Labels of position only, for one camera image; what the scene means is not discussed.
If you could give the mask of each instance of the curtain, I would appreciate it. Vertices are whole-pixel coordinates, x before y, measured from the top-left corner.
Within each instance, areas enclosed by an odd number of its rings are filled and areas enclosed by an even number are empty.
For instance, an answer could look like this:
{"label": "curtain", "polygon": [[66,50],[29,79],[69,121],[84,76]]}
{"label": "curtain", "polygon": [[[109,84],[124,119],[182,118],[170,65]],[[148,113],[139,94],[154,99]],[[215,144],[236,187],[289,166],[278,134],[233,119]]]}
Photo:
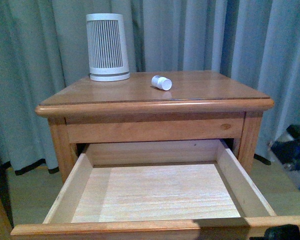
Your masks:
{"label": "curtain", "polygon": [[124,18],[131,72],[213,70],[270,95],[256,153],[300,124],[300,0],[0,0],[0,158],[57,167],[44,99],[89,73],[86,14]]}

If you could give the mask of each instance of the wooden drawer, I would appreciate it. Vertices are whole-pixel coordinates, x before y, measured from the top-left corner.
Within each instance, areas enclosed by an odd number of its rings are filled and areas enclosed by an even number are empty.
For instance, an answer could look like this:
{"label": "wooden drawer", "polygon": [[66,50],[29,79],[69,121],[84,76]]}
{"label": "wooden drawer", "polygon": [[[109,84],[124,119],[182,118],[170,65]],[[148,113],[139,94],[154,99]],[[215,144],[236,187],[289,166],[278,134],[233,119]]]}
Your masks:
{"label": "wooden drawer", "polygon": [[13,239],[249,239],[276,216],[220,140],[90,144],[43,224]]}

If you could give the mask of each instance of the white air purifier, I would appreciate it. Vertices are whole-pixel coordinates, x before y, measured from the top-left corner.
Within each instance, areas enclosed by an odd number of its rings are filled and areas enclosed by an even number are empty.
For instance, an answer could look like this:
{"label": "white air purifier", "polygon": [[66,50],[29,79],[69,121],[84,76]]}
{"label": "white air purifier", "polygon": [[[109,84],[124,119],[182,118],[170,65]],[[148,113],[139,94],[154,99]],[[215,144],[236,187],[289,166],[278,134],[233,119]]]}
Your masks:
{"label": "white air purifier", "polygon": [[90,79],[99,82],[130,77],[124,18],[121,14],[86,16]]}

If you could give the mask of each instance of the table leg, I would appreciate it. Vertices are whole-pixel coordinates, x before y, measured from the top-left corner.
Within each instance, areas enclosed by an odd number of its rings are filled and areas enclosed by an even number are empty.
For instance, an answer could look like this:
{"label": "table leg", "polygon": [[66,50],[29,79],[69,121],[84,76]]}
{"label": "table leg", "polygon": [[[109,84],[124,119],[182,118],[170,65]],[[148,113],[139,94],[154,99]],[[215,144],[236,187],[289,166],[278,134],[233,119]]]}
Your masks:
{"label": "table leg", "polygon": [[78,159],[76,154],[77,148],[75,144],[69,143],[65,118],[48,118],[48,123],[55,155],[58,160],[62,181],[64,183]]}
{"label": "table leg", "polygon": [[246,112],[241,138],[233,141],[233,153],[247,173],[252,169],[262,115],[263,112]]}

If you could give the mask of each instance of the bedside table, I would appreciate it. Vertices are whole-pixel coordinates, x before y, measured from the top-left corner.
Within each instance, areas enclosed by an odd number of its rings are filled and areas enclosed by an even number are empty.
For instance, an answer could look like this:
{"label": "bedside table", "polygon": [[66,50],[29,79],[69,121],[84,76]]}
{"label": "bedside table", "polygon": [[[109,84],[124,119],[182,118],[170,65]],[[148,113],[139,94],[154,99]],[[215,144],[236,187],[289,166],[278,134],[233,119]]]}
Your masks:
{"label": "bedside table", "polygon": [[[171,79],[171,90],[152,87],[154,75]],[[65,181],[81,143],[230,138],[249,173],[263,111],[273,105],[269,96],[212,71],[138,72],[115,82],[83,78],[36,113],[48,118]]]}
{"label": "bedside table", "polygon": [[[151,87],[154,75],[171,90]],[[248,240],[300,228],[300,216],[277,216],[247,174],[273,104],[212,71],[79,80],[36,108],[65,183],[43,224],[18,225],[12,238]]]}

